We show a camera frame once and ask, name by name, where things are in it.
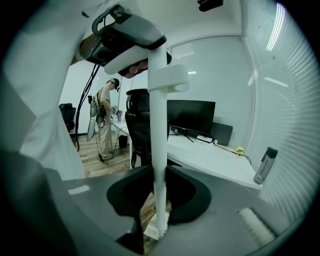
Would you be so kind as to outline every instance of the beige pants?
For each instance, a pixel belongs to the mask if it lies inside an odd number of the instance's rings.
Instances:
[[[107,158],[111,154],[110,142],[111,142],[111,122],[108,116],[103,119],[100,116],[96,118],[96,124],[98,125],[98,139],[99,139],[99,153],[102,157]]]

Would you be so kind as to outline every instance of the table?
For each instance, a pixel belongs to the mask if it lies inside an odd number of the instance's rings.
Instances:
[[[119,129],[127,127],[126,121],[114,120],[113,125],[118,132]],[[132,141],[128,128],[123,128],[121,132],[129,137],[130,156],[132,156]],[[256,172],[245,157],[232,154],[213,144],[200,144],[192,137],[191,140],[194,142],[184,136],[169,135],[167,158],[182,167],[262,190],[263,185],[254,182]]]

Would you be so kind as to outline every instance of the standing man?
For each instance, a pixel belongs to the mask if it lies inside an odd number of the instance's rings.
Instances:
[[[111,115],[114,114],[116,110],[111,106],[110,91],[118,89],[119,85],[120,82],[118,79],[110,79],[104,86],[101,87],[96,97],[100,111],[95,121],[99,129],[99,158],[102,162],[114,157],[110,151],[109,145],[111,140]]]

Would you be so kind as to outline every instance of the white tube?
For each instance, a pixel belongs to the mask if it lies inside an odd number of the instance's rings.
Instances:
[[[150,94],[150,131],[152,167],[154,173],[154,197],[159,237],[165,232],[167,167],[167,88],[154,88],[153,74],[167,66],[167,44],[148,53],[148,90]]]

